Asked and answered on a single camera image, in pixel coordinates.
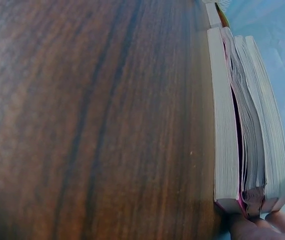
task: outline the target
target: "wood grain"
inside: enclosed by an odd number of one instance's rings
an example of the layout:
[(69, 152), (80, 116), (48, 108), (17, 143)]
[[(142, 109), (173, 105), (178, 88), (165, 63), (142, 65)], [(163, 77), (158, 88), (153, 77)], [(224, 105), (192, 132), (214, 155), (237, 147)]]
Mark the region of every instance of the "wood grain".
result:
[(199, 0), (0, 0), (0, 239), (211, 239)]

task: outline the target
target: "stack of books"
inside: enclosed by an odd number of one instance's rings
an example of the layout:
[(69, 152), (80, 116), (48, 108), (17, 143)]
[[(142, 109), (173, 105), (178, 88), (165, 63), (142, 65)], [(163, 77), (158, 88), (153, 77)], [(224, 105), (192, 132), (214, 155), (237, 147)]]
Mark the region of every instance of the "stack of books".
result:
[(285, 138), (264, 62), (252, 36), (207, 31), (215, 118), (214, 201), (254, 217), (285, 204)]

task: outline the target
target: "fingertip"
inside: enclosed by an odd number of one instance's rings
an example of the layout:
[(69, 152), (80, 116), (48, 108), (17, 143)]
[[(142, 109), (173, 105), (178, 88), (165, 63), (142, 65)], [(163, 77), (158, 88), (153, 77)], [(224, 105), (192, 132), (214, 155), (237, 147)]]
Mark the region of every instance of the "fingertip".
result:
[(257, 228), (253, 222), (249, 221), (241, 214), (231, 215), (228, 222), (231, 236), (234, 237), (233, 239), (237, 239), (235, 236), (240, 236), (245, 232)]

